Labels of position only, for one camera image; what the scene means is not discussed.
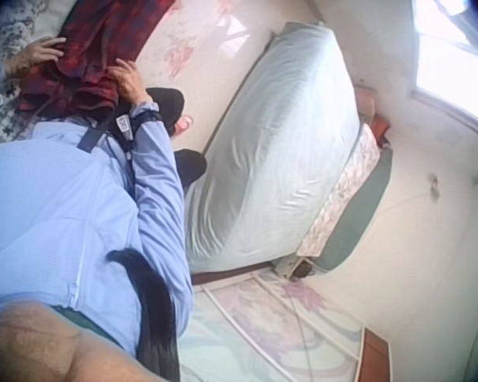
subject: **red blanket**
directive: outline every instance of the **red blanket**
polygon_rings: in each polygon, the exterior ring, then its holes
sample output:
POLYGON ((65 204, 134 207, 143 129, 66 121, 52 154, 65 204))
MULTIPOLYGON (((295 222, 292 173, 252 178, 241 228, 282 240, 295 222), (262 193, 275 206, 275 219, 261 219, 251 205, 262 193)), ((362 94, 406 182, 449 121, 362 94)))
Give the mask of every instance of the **red blanket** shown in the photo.
POLYGON ((174 0, 80 0, 60 35, 67 41, 57 63, 35 68, 22 81, 21 111, 49 118, 84 115, 98 121, 115 109, 119 94, 106 68, 136 60, 174 0))

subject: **hand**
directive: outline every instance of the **hand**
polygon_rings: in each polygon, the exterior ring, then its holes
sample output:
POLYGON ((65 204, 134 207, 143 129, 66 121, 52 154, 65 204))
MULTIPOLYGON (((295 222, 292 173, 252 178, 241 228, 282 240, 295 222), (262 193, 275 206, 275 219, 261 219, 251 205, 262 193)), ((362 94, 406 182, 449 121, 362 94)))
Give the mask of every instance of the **hand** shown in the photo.
POLYGON ((20 53, 3 63, 6 76, 8 78, 19 78, 27 74, 36 65, 48 61, 58 62, 58 59, 64 56, 64 53, 52 48, 52 46, 62 44, 66 40, 65 37, 43 37, 27 45, 20 53))
POLYGON ((143 85, 142 77, 133 61, 116 59, 118 66, 108 68, 109 73, 119 83, 120 95, 132 105, 142 102, 152 102, 143 85))

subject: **black strap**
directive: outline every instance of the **black strap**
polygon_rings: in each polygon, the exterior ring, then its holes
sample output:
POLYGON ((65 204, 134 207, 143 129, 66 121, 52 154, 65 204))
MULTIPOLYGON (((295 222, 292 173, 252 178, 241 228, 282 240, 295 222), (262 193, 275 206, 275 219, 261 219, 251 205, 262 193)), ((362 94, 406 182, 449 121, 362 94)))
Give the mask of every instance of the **black strap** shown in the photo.
POLYGON ((95 129, 91 127, 88 128, 83 138, 80 140, 80 143, 78 143, 77 148, 85 151, 86 153, 91 153, 103 136, 104 132, 107 130, 111 120, 112 117, 108 117, 103 122, 98 123, 95 129))
POLYGON ((138 114, 136 117, 131 119, 131 129, 133 129, 133 135, 136 134, 136 131, 145 123, 151 121, 163 121, 161 114, 154 110, 145 110, 143 113, 138 114))
MULTIPOLYGON (((161 115, 157 111, 145 110, 143 113, 140 113, 139 115, 131 119, 131 129, 133 130, 133 136, 145 122, 161 120, 161 115)), ((122 131, 120 131, 120 129, 116 125, 117 123, 114 120, 113 116, 110 116, 103 122, 99 123, 95 129, 87 129, 80 143, 78 143, 78 149, 83 150, 87 153, 91 153, 92 150, 94 150, 94 147, 96 147, 101 137, 103 136, 103 134, 106 131, 110 131, 112 132, 117 142, 120 144, 120 148, 124 151, 124 153, 131 151, 133 148, 132 142, 126 140, 122 131)))

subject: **black ponytail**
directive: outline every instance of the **black ponytail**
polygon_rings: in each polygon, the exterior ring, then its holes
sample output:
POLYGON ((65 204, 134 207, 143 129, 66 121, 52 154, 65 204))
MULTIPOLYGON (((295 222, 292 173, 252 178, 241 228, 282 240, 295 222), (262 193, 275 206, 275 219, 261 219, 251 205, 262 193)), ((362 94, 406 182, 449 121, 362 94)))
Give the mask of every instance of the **black ponytail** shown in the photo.
POLYGON ((106 259, 126 269, 142 307, 136 360, 154 374, 179 382, 175 309, 165 280, 133 249, 112 251, 106 259))

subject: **bright window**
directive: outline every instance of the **bright window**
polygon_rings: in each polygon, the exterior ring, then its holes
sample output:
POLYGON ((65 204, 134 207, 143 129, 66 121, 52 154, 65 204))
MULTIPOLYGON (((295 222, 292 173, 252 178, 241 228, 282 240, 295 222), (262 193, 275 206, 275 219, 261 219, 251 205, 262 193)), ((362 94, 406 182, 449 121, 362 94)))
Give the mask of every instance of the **bright window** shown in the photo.
POLYGON ((460 14, 467 1, 438 1, 414 0, 419 35, 417 90, 478 120, 478 49, 442 12, 460 14))

